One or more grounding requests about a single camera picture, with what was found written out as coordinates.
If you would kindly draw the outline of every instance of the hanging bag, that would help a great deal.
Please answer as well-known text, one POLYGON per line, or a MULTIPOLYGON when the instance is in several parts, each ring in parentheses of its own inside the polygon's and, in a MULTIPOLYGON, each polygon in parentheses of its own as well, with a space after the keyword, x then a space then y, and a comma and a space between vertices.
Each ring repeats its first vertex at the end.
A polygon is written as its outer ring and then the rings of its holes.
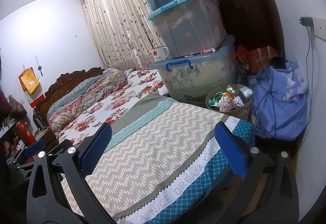
POLYGON ((11 118, 15 118, 17 120, 23 119, 27 112, 24 106, 17 102, 12 95, 9 96, 9 106, 10 106, 10 116, 11 118))

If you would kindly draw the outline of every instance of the carved headboard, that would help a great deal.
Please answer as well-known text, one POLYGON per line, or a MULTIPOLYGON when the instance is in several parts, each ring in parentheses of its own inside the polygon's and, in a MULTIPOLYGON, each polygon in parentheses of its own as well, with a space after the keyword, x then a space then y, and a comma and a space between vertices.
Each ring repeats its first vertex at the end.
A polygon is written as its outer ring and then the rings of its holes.
POLYGON ((48 110, 50 109, 51 105, 72 91, 82 81, 101 75, 103 70, 104 69, 102 68, 91 68, 87 72, 82 70, 74 71, 73 73, 61 74, 55 84, 52 84, 48 91, 44 94, 45 99, 39 101, 36 105, 33 118, 39 118, 39 120, 47 126, 48 121, 46 119, 46 115, 48 114, 48 110))

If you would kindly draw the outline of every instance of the black cable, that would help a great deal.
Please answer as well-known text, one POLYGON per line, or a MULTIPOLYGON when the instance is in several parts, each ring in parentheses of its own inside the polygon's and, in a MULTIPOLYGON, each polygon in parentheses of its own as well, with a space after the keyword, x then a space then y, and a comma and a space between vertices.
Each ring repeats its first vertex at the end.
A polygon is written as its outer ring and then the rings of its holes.
POLYGON ((263 99, 264 99, 265 97, 267 97, 267 95, 270 95, 270 96, 272 96, 272 105, 273 105, 273 114, 274 114, 274 125, 275 125, 274 138, 276 138, 276 133, 277 133, 277 122, 276 122, 276 113, 275 113, 274 100, 276 100, 277 102, 280 102, 280 103, 284 103, 284 102, 286 102, 286 100, 284 100, 284 101, 280 101, 280 100, 276 99, 276 98, 273 96, 273 93, 278 94, 278 92, 275 92, 275 91, 272 90, 272 85, 269 83, 269 80, 268 80, 268 77, 267 77, 267 74, 266 74, 265 69, 263 69, 261 75, 260 75, 260 76, 257 76, 256 79, 257 79, 257 83, 259 84, 259 86, 260 86, 262 89, 264 89, 264 90, 266 91, 266 94, 265 94, 265 95, 262 97, 262 99, 259 101, 259 103, 258 103, 258 105, 257 105, 257 107, 256 107, 256 109, 255 109, 255 118, 256 118, 257 124, 258 124, 260 130, 262 131, 262 133, 264 134, 264 136, 265 136, 266 138, 269 138, 269 136, 267 136, 268 132, 265 131, 265 129, 263 129, 263 127, 260 125, 260 123, 259 123, 259 121, 258 121, 258 118, 257 118, 257 110, 258 110, 258 108, 259 108, 259 105, 260 105, 261 102, 263 101, 263 99), (266 80, 267 80, 268 86, 269 86, 269 88, 270 88, 269 91, 266 90, 266 89, 265 89, 265 88, 260 84, 260 82, 259 82, 259 78, 261 78, 261 77, 263 76, 263 73, 265 73, 266 80))
POLYGON ((312 100, 313 100, 313 79, 314 79, 314 49, 312 47, 311 33, 310 33, 307 26, 306 26, 306 29, 307 29, 308 38, 309 38, 309 48, 308 48, 308 52, 307 52, 307 55, 306 55, 306 73, 307 73, 308 96, 309 96, 309 102, 310 102, 310 109, 309 109, 307 125, 306 125, 305 128, 307 128, 307 126, 309 125, 310 120, 311 120, 312 100), (308 56, 309 56, 310 46, 311 46, 311 56, 312 56, 311 94, 310 94, 309 75, 308 75, 308 56))

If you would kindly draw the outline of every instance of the blue cloth bag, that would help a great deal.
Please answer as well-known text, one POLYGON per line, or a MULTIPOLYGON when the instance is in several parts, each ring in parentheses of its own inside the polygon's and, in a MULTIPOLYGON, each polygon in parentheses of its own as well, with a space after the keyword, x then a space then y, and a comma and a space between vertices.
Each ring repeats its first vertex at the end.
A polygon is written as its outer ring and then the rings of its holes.
POLYGON ((249 76, 248 82, 256 134, 263 139, 295 140, 306 127, 308 93, 297 62, 286 62, 286 70, 268 66, 249 76))

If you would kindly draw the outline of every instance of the crumpled paper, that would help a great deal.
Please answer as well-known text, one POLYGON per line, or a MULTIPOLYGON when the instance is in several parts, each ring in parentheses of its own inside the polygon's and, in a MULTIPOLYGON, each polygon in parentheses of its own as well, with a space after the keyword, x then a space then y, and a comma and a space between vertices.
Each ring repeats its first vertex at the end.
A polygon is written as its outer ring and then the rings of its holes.
POLYGON ((220 107, 221 112, 231 111, 234 107, 234 101, 227 96, 222 96, 222 98, 218 101, 218 106, 220 107))

